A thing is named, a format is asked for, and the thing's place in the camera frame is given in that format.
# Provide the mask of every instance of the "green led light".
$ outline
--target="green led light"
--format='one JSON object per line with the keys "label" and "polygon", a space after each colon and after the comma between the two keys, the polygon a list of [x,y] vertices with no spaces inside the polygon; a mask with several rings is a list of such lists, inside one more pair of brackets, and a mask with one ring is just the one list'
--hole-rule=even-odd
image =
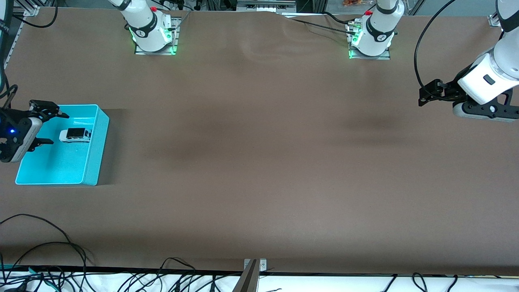
{"label": "green led light", "polygon": [[171,48],[169,48],[169,52],[171,52],[171,54],[173,56],[176,55],[176,48],[177,48],[177,45],[173,45],[173,46],[171,46]]}
{"label": "green led light", "polygon": [[162,36],[164,37],[164,41],[165,41],[165,42],[168,42],[169,39],[171,38],[171,35],[170,35],[170,34],[166,35],[166,34],[164,33],[164,31],[162,31],[162,30],[160,30],[160,32],[162,33]]}

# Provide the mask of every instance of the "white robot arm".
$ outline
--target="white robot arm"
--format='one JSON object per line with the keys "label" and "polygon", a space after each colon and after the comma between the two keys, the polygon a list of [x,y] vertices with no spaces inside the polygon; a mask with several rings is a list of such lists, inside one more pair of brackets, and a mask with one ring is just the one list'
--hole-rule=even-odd
{"label": "white robot arm", "polygon": [[126,19],[135,43],[144,51],[155,52],[173,41],[171,16],[151,9],[146,0],[108,0]]}
{"label": "white robot arm", "polygon": [[[496,0],[503,38],[483,52],[474,63],[443,84],[435,79],[420,89],[418,105],[433,100],[453,102],[460,117],[512,122],[519,119],[519,107],[510,104],[512,88],[519,85],[519,1]],[[499,95],[506,96],[503,104]]]}
{"label": "white robot arm", "polygon": [[379,0],[372,14],[364,15],[361,22],[362,32],[351,45],[367,56],[379,56],[390,45],[398,21],[404,15],[402,0]]}

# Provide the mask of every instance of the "black cable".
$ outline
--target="black cable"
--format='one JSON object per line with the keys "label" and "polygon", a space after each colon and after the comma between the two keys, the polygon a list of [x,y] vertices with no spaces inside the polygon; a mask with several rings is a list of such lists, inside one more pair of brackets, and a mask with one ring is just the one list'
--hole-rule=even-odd
{"label": "black cable", "polygon": [[[369,11],[369,10],[375,8],[375,6],[377,6],[377,4],[371,6],[371,7],[370,7],[368,10],[366,10],[366,11]],[[348,22],[350,22],[350,21],[354,21],[355,19],[356,19],[356,18],[352,18],[352,19],[350,19],[350,20],[346,20],[346,23],[348,23]]]}
{"label": "black cable", "polygon": [[[60,274],[58,276],[58,283],[56,284],[56,282],[54,282],[54,278],[53,278],[53,275],[50,273],[50,268],[57,268],[58,270],[60,270]],[[63,285],[65,285],[65,272],[61,269],[61,267],[59,266],[50,266],[50,267],[47,267],[47,273],[49,274],[50,276],[50,280],[52,281],[52,283],[54,284],[54,286],[58,287],[59,290],[61,290],[63,288]]]}
{"label": "black cable", "polygon": [[38,292],[38,289],[42,285],[42,283],[43,283],[43,273],[41,274],[41,280],[39,281],[38,286],[36,286],[36,289],[34,289],[34,292]]}
{"label": "black cable", "polygon": [[333,20],[337,21],[338,23],[348,24],[348,21],[344,21],[344,20],[340,20],[340,19],[336,18],[333,14],[331,14],[328,11],[323,11],[323,12],[321,12],[321,14],[328,15],[329,17],[331,17]]}
{"label": "black cable", "polygon": [[202,285],[200,288],[198,288],[195,292],[200,292],[200,290],[202,290],[204,287],[206,287],[207,285],[213,283],[213,282],[216,282],[222,278],[225,278],[225,277],[229,277],[229,276],[237,276],[237,275],[240,275],[242,272],[239,272],[239,273],[234,273],[234,274],[229,274],[229,275],[224,275],[224,276],[221,276],[221,277],[218,277],[212,281],[210,281],[209,283],[205,283],[204,285]]}
{"label": "black cable", "polygon": [[[81,246],[79,246],[79,245],[77,245],[75,243],[72,243],[70,238],[69,238],[69,236],[67,235],[67,233],[63,229],[59,228],[56,224],[50,222],[49,220],[47,220],[45,218],[42,218],[42,217],[39,217],[39,216],[35,216],[35,215],[31,215],[31,214],[24,214],[24,213],[16,214],[16,215],[13,215],[11,217],[8,217],[8,218],[0,221],[0,225],[4,224],[5,222],[7,222],[7,221],[9,221],[9,220],[11,220],[13,218],[19,217],[19,216],[31,217],[31,218],[35,218],[35,219],[41,220],[43,222],[46,222],[47,224],[51,225],[52,227],[56,228],[59,232],[61,232],[61,234],[63,234],[63,236],[66,238],[67,242],[46,242],[46,243],[37,245],[37,246],[29,249],[28,251],[26,251],[20,258],[18,258],[18,260],[13,265],[13,268],[14,268],[14,266],[18,262],[20,262],[23,259],[23,257],[25,257],[28,253],[30,253],[31,251],[33,251],[33,250],[35,250],[35,249],[37,249],[39,247],[42,247],[42,246],[45,246],[45,245],[49,245],[49,244],[67,244],[67,245],[70,245],[77,252],[77,254],[81,257],[81,261],[83,262],[83,279],[82,279],[81,285],[79,287],[79,292],[81,292],[83,290],[83,283],[84,282],[86,282],[87,285],[90,288],[92,288],[92,286],[88,282],[88,279],[86,278],[86,276],[87,276],[87,259],[88,259],[88,257],[87,257],[87,254],[86,254],[85,250]],[[8,278],[9,278],[9,275],[11,274],[11,272],[12,272],[12,268],[7,273],[7,277]]]}
{"label": "black cable", "polygon": [[389,284],[386,286],[386,289],[384,289],[384,291],[382,292],[388,292],[389,291],[389,288],[391,288],[391,285],[393,284],[394,280],[396,280],[398,277],[398,274],[393,274],[393,278],[391,279],[391,281],[389,281]]}
{"label": "black cable", "polygon": [[141,279],[144,278],[144,277],[146,277],[146,276],[148,276],[148,274],[143,274],[143,275],[140,276],[140,277],[137,277],[137,275],[138,275],[138,274],[135,274],[135,281],[133,281],[133,283],[130,281],[130,283],[128,284],[128,287],[124,290],[124,292],[130,292],[130,287],[133,286],[133,284],[135,284],[135,283],[137,283],[137,282],[141,283],[141,284],[142,284],[142,290],[143,290],[143,291],[146,291],[146,290],[144,289],[144,287],[150,287],[150,286],[153,285],[153,283],[155,282],[155,281],[153,281],[153,282],[151,282],[151,283],[148,282],[148,283],[144,284],[144,283],[141,282]]}
{"label": "black cable", "polygon": [[3,110],[10,109],[11,108],[11,102],[12,99],[15,98],[16,91],[18,91],[18,85],[14,84],[11,86],[6,92],[7,92],[7,100],[4,103],[4,106],[2,107]]}
{"label": "black cable", "polygon": [[5,269],[4,269],[4,256],[0,253],[0,268],[2,269],[2,278],[4,283],[7,282],[7,278],[5,278]]}
{"label": "black cable", "polygon": [[454,285],[456,284],[457,281],[458,281],[458,275],[454,275],[454,281],[449,286],[449,288],[447,288],[447,292],[450,292],[450,290],[454,287]]}
{"label": "black cable", "polygon": [[292,18],[292,20],[297,21],[297,22],[301,22],[301,23],[306,23],[306,24],[309,24],[309,25],[315,25],[315,26],[318,26],[320,28],[324,28],[324,29],[327,29],[327,30],[338,31],[338,32],[346,33],[346,34],[355,34],[354,32],[351,32],[351,31],[339,30],[339,29],[331,28],[329,26],[324,26],[324,25],[320,25],[320,24],[316,24],[316,23],[311,23],[311,22],[304,21],[304,20],[293,19],[293,18]]}
{"label": "black cable", "polygon": [[119,289],[117,290],[117,292],[120,292],[121,289],[125,286],[125,284],[130,281],[131,279],[133,279],[134,277],[136,277],[137,274],[132,274],[128,279],[126,279],[126,281],[124,281],[120,286],[119,286]]}
{"label": "black cable", "polygon": [[429,26],[431,25],[431,23],[436,19],[436,17],[438,17],[438,15],[440,15],[440,13],[442,13],[443,10],[445,10],[445,8],[447,8],[450,4],[452,4],[454,1],[456,0],[450,0],[449,2],[447,2],[447,4],[443,5],[442,8],[440,8],[440,10],[438,10],[438,12],[436,12],[436,14],[434,14],[434,16],[431,18],[431,20],[429,20],[429,22],[427,23],[427,25],[425,26],[424,30],[422,31],[422,33],[420,34],[420,37],[418,38],[418,41],[416,42],[416,48],[415,48],[415,56],[414,56],[414,65],[415,65],[415,74],[416,74],[416,79],[418,80],[418,84],[420,84],[420,87],[425,91],[425,93],[427,93],[428,95],[432,96],[433,98],[437,98],[439,100],[445,100],[445,101],[449,101],[448,99],[445,99],[441,96],[435,96],[433,95],[432,93],[430,93],[426,88],[425,88],[425,85],[423,84],[421,78],[420,78],[420,73],[418,72],[418,63],[417,63],[417,59],[418,59],[418,48],[420,47],[420,43],[421,43],[421,40],[422,38],[424,37],[424,34],[425,32],[427,31],[427,29],[429,28]]}
{"label": "black cable", "polygon": [[5,70],[4,70],[4,64],[2,63],[2,67],[0,67],[0,74],[3,76],[4,80],[5,80],[5,83],[4,83],[4,87],[0,88],[0,92],[2,90],[4,90],[4,88],[6,89],[6,91],[0,95],[0,99],[4,96],[6,96],[8,94],[8,91],[9,91],[9,80],[7,79],[7,75],[5,74]]}
{"label": "black cable", "polygon": [[213,275],[213,281],[211,282],[209,292],[216,292],[216,283],[214,282],[214,280],[216,280],[216,275]]}
{"label": "black cable", "polygon": [[[422,280],[422,283],[424,284],[424,287],[423,287],[423,288],[420,287],[420,286],[418,285],[418,283],[416,282],[416,280],[415,280],[415,277],[416,277],[416,276],[419,276],[420,279]],[[413,277],[412,277],[412,279],[413,279],[413,283],[415,283],[415,286],[418,287],[418,289],[422,290],[422,292],[427,292],[427,285],[425,284],[424,276],[423,276],[422,274],[420,274],[420,273],[413,273]]]}
{"label": "black cable", "polygon": [[30,25],[30,26],[34,27],[34,28],[46,29],[49,26],[53,25],[54,22],[56,21],[56,18],[58,17],[58,1],[56,1],[55,10],[54,10],[54,17],[52,18],[52,20],[49,23],[47,23],[45,25],[38,25],[38,24],[30,23],[30,22],[25,21],[23,18],[20,18],[20,17],[18,17],[16,15],[13,15],[13,17],[18,19],[18,20],[20,20],[21,22],[23,22],[23,23],[25,23],[27,25]]}
{"label": "black cable", "polygon": [[61,228],[59,228],[56,224],[50,222],[49,220],[45,219],[45,218],[42,218],[42,217],[39,217],[39,216],[36,216],[36,215],[31,215],[31,214],[25,214],[25,213],[20,213],[20,214],[16,214],[16,215],[13,215],[9,218],[6,218],[2,221],[0,221],[0,225],[4,224],[5,222],[13,219],[13,218],[16,218],[16,217],[19,217],[19,216],[26,216],[26,217],[31,217],[31,218],[35,218],[35,219],[38,219],[38,220],[41,220],[49,225],[51,225],[52,227],[56,228],[59,232],[61,232],[61,234],[63,234],[63,236],[65,236],[66,240],[68,242],[70,242],[70,238],[69,236],[67,235],[67,233],[65,233],[65,231]]}
{"label": "black cable", "polygon": [[[189,273],[196,273],[196,269],[195,269],[195,267],[193,267],[191,264],[187,263],[185,260],[183,260],[183,259],[181,259],[181,258],[179,258],[179,257],[170,257],[170,258],[165,259],[164,262],[162,262],[162,265],[160,266],[159,270],[157,271],[157,276],[156,276],[153,280],[151,280],[150,282],[148,282],[148,283],[153,283],[153,282],[156,281],[157,279],[160,279],[160,278],[162,278],[163,276],[166,275],[166,274],[159,275],[159,273],[160,273],[160,271],[164,268],[164,266],[166,265],[166,263],[167,263],[168,260],[174,260],[174,261],[176,261],[176,262],[178,262],[178,263],[180,263],[180,264],[182,264],[182,265],[184,265],[184,266],[189,267],[189,268],[192,269],[192,271],[188,271],[188,272],[184,273],[183,275],[181,275],[181,277],[180,277],[180,278],[179,278],[179,279],[178,279],[178,280],[173,284],[173,286],[171,287],[170,290],[172,290],[172,289],[175,288],[175,287],[179,287],[180,284],[183,283],[183,282],[181,282],[182,278],[183,278],[184,276],[186,276],[187,274],[189,274]],[[139,288],[139,289],[137,289],[135,292],[139,292],[139,291],[141,291],[141,290],[142,290],[142,288]]]}
{"label": "black cable", "polygon": [[187,280],[191,281],[193,279],[193,277],[195,276],[193,274],[193,275],[190,275],[189,277],[186,277],[186,279],[182,280],[190,272],[191,271],[180,275],[179,279],[173,284],[173,286],[171,286],[171,288],[169,289],[168,292],[173,292],[173,291],[174,292],[181,292],[180,287],[182,287],[182,284],[184,284]]}
{"label": "black cable", "polygon": [[222,292],[222,291],[220,290],[220,288],[218,288],[218,285],[216,284],[216,282],[214,282],[214,287],[216,288],[216,290],[218,290],[218,292]]}
{"label": "black cable", "polygon": [[194,283],[194,282],[196,282],[197,280],[199,280],[199,279],[202,278],[203,276],[204,276],[204,275],[200,275],[198,278],[196,278],[196,279],[194,279],[194,280],[193,280],[193,277],[190,277],[190,278],[189,278],[189,283],[187,283],[187,285],[186,285],[184,288],[182,288],[182,289],[180,290],[180,292],[184,292],[184,290],[185,290],[186,288],[187,288],[187,292],[189,292],[189,288],[190,288],[191,284]]}

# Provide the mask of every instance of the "blue bin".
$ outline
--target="blue bin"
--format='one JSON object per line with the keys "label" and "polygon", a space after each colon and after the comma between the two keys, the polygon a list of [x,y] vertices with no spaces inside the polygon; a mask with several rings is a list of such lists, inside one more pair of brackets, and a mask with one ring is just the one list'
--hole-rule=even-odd
{"label": "blue bin", "polygon": [[[38,138],[49,138],[53,145],[27,152],[16,176],[16,184],[96,185],[103,158],[104,143],[110,119],[96,104],[60,105],[70,118],[55,117],[43,124]],[[92,130],[90,143],[63,143],[61,130]]]}

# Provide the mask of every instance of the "brown table surface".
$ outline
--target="brown table surface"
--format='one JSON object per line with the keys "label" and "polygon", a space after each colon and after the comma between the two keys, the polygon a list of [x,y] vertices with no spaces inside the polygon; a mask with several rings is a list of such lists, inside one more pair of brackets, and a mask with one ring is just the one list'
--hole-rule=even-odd
{"label": "brown table surface", "polygon": [[[22,30],[13,106],[103,108],[100,185],[17,186],[18,164],[3,164],[1,217],[53,221],[98,266],[179,256],[240,270],[262,257],[273,271],[517,274],[519,124],[418,107],[428,20],[402,18],[391,60],[369,61],[348,59],[340,33],[280,15],[194,12],[178,54],[157,57],[133,54],[116,10],[60,9],[52,27]],[[499,34],[485,18],[438,18],[424,82],[452,80]],[[29,218],[0,229],[7,261],[61,239]],[[22,263],[80,265],[66,247]]]}

